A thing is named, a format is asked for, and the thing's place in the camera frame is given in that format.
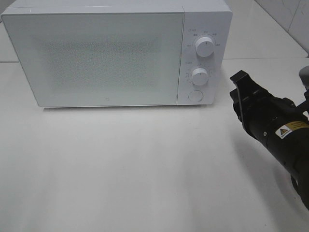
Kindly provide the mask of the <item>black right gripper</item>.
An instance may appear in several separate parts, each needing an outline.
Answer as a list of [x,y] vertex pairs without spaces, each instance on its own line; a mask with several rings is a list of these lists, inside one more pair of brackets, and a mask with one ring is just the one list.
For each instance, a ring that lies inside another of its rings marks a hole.
[[248,73],[238,71],[230,77],[236,89],[230,92],[233,109],[245,131],[256,140],[264,140],[270,126],[294,112],[295,104],[278,98],[254,82]]

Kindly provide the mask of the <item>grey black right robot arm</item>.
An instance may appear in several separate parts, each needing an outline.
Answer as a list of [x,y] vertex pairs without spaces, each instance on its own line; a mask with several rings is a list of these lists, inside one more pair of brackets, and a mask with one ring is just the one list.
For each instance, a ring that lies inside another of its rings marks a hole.
[[234,111],[244,130],[258,140],[290,174],[305,207],[309,206],[309,92],[296,106],[289,98],[278,98],[240,70],[231,81]]

